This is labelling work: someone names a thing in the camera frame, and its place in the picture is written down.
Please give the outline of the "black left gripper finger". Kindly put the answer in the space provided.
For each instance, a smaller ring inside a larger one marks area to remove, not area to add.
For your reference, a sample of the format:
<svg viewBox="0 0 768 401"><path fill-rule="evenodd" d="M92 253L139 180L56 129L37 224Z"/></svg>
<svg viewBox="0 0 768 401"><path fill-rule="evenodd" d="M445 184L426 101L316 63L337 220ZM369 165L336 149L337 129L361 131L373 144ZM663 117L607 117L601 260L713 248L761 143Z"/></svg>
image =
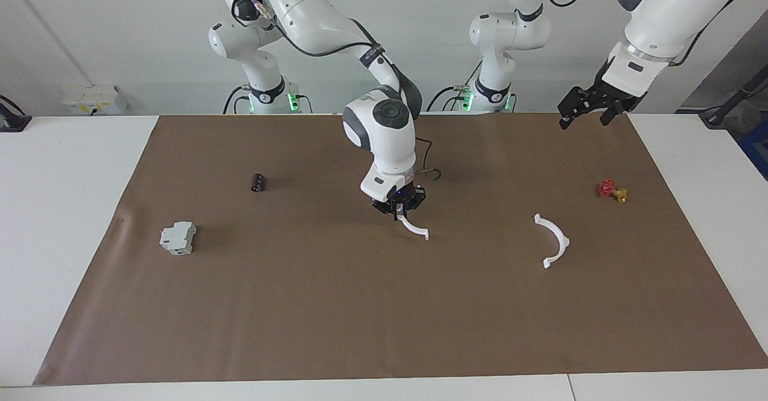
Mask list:
<svg viewBox="0 0 768 401"><path fill-rule="evenodd" d="M609 103L603 114L600 116L600 123L606 127L611 124L612 120L623 113L625 113L625 103Z"/></svg>
<svg viewBox="0 0 768 401"><path fill-rule="evenodd" d="M592 95L592 89L583 89L579 86L570 89L557 106L560 113L559 125L562 130L567 130L577 117L592 111Z"/></svg>

